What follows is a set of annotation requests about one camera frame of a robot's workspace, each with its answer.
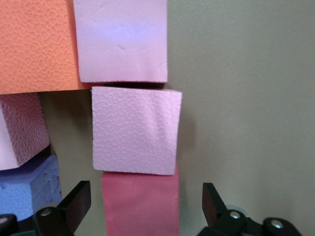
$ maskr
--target gray background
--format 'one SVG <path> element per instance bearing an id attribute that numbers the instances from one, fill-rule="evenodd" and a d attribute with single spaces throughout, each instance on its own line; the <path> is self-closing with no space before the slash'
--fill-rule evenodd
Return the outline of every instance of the gray background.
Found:
<path id="1" fill-rule="evenodd" d="M 203 182 L 262 223 L 315 235 L 315 1 L 169 0 L 169 85 L 183 92 L 178 139 L 181 235 L 206 222 Z M 89 91 L 42 93 L 63 195 L 92 182 L 77 236 L 104 236 L 92 167 Z"/>

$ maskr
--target foam block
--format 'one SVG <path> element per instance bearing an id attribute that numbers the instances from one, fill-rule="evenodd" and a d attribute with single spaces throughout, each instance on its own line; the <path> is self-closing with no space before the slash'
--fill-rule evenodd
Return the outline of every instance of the foam block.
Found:
<path id="1" fill-rule="evenodd" d="M 49 146 L 37 93 L 0 95 L 0 170 L 17 168 Z"/>
<path id="2" fill-rule="evenodd" d="M 74 0 L 83 82 L 167 81 L 167 0 Z"/>
<path id="3" fill-rule="evenodd" d="M 1 0 L 0 94 L 89 89 L 78 76 L 72 0 Z"/>
<path id="4" fill-rule="evenodd" d="M 103 171 L 173 175 L 182 93 L 93 87 L 93 164 Z"/>
<path id="5" fill-rule="evenodd" d="M 0 172 L 0 214 L 18 220 L 62 200 L 56 156 L 34 157 L 23 166 Z"/>
<path id="6" fill-rule="evenodd" d="M 105 173 L 107 236 L 178 236 L 178 173 L 174 176 Z"/>

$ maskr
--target silver screw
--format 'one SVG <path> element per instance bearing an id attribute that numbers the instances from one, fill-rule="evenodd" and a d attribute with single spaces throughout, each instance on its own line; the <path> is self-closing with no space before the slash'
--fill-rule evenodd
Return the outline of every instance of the silver screw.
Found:
<path id="1" fill-rule="evenodd" d="M 241 217 L 236 211 L 231 211 L 230 216 L 234 219 L 239 219 Z"/>
<path id="2" fill-rule="evenodd" d="M 0 224 L 3 224 L 7 221 L 8 221 L 8 218 L 6 218 L 6 217 L 0 218 Z"/>
<path id="3" fill-rule="evenodd" d="M 284 225 L 279 220 L 272 220 L 271 224 L 277 229 L 281 229 L 284 227 Z"/>
<path id="4" fill-rule="evenodd" d="M 46 216 L 49 215 L 51 213 L 51 209 L 49 208 L 45 208 L 42 212 L 41 212 L 41 216 Z"/>

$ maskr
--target smooth pink block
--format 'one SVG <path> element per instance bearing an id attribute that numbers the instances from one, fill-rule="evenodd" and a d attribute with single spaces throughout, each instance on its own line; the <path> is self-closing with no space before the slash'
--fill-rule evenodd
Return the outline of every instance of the smooth pink block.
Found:
<path id="1" fill-rule="evenodd" d="M 23 165 L 48 145 L 38 94 L 0 95 L 0 170 Z"/>
<path id="2" fill-rule="evenodd" d="M 167 0 L 74 0 L 82 82 L 167 82 Z"/>
<path id="3" fill-rule="evenodd" d="M 93 87 L 93 165 L 97 170 L 173 175 L 182 93 Z"/>
<path id="4" fill-rule="evenodd" d="M 178 173 L 174 176 L 105 173 L 107 236 L 178 236 Z"/>

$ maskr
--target blue foam block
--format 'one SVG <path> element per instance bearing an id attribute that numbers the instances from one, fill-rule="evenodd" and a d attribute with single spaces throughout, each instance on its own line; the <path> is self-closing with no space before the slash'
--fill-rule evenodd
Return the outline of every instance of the blue foam block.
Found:
<path id="1" fill-rule="evenodd" d="M 0 171 L 0 214 L 18 221 L 62 200 L 56 156 L 34 157 L 19 168 Z"/>

